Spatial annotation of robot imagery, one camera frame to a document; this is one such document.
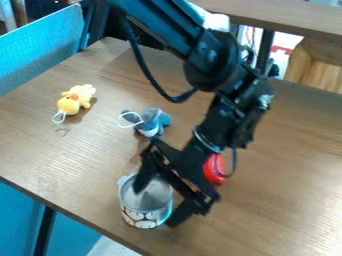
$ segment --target red part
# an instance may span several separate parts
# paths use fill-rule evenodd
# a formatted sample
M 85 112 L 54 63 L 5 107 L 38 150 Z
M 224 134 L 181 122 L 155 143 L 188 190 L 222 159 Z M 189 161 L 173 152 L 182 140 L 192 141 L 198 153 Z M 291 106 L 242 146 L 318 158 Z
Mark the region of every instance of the red part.
M 203 165 L 203 174 L 207 181 L 215 184 L 223 184 L 225 181 L 224 162 L 220 154 L 213 154 Z
M 78 95 L 76 93 L 73 93 L 70 95 L 70 98 L 73 100 L 78 100 Z

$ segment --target wooden shelf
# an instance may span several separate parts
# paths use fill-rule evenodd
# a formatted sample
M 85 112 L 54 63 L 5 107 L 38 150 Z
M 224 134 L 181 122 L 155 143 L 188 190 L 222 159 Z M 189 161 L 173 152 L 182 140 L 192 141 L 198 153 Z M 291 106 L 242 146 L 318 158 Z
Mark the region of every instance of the wooden shelf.
M 237 24 L 342 41 L 342 8 L 301 0 L 193 0 L 194 4 L 230 16 Z

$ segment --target gray floor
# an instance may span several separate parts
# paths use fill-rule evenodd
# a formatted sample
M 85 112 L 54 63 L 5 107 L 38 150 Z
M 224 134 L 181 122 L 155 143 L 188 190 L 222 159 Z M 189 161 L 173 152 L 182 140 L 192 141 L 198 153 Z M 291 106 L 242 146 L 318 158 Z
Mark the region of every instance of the gray floor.
M 140 256 L 140 254 L 102 236 L 87 256 Z

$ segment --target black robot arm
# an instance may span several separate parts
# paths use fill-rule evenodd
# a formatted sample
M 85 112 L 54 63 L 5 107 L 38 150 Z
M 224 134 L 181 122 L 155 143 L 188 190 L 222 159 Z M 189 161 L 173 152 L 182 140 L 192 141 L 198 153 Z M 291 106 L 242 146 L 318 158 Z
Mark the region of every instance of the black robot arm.
M 226 147 L 246 148 L 253 140 L 261 116 L 269 109 L 273 90 L 266 80 L 240 59 L 236 40 L 226 34 L 217 39 L 202 27 L 202 18 L 184 0 L 109 0 L 123 15 L 124 29 L 139 65 L 152 85 L 163 90 L 149 73 L 139 52 L 127 17 L 162 42 L 184 60 L 184 72 L 192 90 L 214 92 L 215 98 L 203 122 L 193 129 L 193 137 L 183 150 L 176 150 L 153 138 L 142 154 L 142 165 L 134 182 L 139 193 L 155 175 L 162 176 L 184 198 L 167 225 L 174 227 L 192 214 L 206 215 L 220 199 L 215 187 L 203 175 L 203 164 Z M 184 180 L 194 186 L 188 186 Z

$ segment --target black cable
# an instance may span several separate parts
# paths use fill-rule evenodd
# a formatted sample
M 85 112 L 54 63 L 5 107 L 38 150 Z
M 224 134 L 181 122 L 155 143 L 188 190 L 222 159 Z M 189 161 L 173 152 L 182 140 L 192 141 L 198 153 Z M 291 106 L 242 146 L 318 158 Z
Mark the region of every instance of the black cable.
M 131 44 L 135 59 L 137 60 L 141 71 L 144 73 L 145 77 L 150 81 L 150 83 L 152 84 L 152 86 L 158 91 L 158 93 L 163 96 L 166 100 L 172 102 L 172 103 L 182 103 L 186 100 L 188 100 L 196 91 L 197 89 L 192 87 L 190 90 L 188 90 L 187 92 L 176 96 L 176 97 L 171 97 L 170 95 L 168 95 L 164 89 L 158 84 L 158 82 L 154 79 L 154 77 L 152 76 L 150 70 L 148 69 L 146 62 L 144 60 L 144 57 L 142 56 L 139 46 L 138 46 L 138 42 L 137 39 L 134 35 L 134 32 L 129 24 L 129 21 L 127 19 L 126 15 L 122 15 L 121 16 L 121 20 L 122 20 L 122 24 L 123 24 L 123 29 L 126 33 L 126 36 L 128 38 L 128 41 Z

